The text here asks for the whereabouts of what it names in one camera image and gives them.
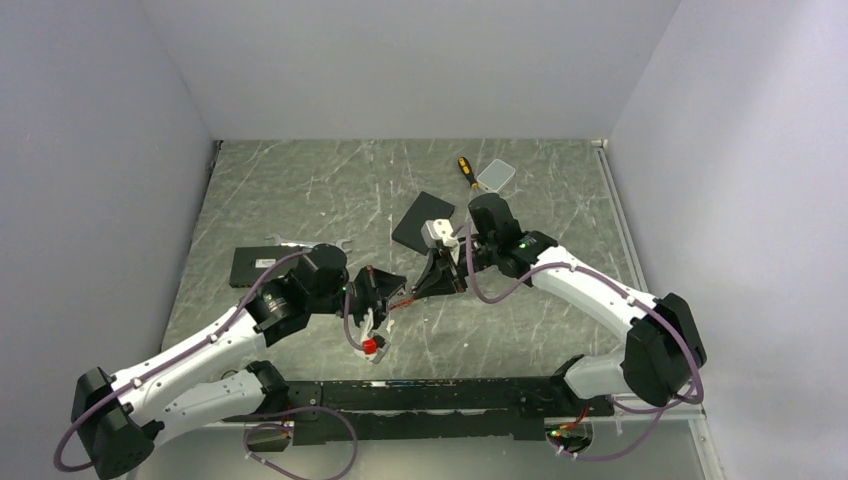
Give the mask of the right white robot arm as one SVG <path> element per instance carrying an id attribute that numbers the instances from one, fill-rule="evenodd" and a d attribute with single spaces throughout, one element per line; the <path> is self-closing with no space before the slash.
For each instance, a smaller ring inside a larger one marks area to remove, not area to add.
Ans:
<path id="1" fill-rule="evenodd" d="M 579 260 L 549 235 L 524 230 L 506 200 L 483 194 L 469 204 L 471 220 L 424 221 L 428 263 L 413 288 L 416 299 L 472 290 L 484 303 L 505 300 L 520 286 L 552 294 L 610 331 L 618 353 L 577 355 L 551 376 L 551 401 L 574 415 L 590 399 L 631 393 L 660 412 L 704 400 L 707 355 L 691 308 L 681 296 L 657 297 L 627 286 Z"/>

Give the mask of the red and white keychain tag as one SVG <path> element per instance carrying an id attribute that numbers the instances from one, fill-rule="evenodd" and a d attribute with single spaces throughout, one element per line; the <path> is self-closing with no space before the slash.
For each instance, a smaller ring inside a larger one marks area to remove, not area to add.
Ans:
<path id="1" fill-rule="evenodd" d="M 403 300 L 400 300 L 400 301 L 392 304 L 389 307 L 389 311 L 395 311 L 395 310 L 398 310 L 398 309 L 406 308 L 406 307 L 412 305 L 415 301 L 416 301 L 415 298 L 405 298 Z"/>

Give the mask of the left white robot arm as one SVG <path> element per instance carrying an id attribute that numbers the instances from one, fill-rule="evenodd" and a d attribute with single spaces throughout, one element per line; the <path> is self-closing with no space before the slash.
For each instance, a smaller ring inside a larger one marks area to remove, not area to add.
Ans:
<path id="1" fill-rule="evenodd" d="M 373 331 L 406 283 L 371 265 L 349 276 L 347 256 L 334 245 L 291 252 L 265 269 L 237 305 L 189 338 L 133 367 L 115 373 L 95 367 L 81 375 L 55 467 L 73 471 L 62 460 L 72 435 L 89 457 L 82 467 L 115 479 L 157 446 L 208 423 L 279 417 L 291 405 L 289 386 L 271 362 L 255 360 L 217 382 L 208 377 L 305 329 L 316 314 L 339 315 L 344 326 Z"/>

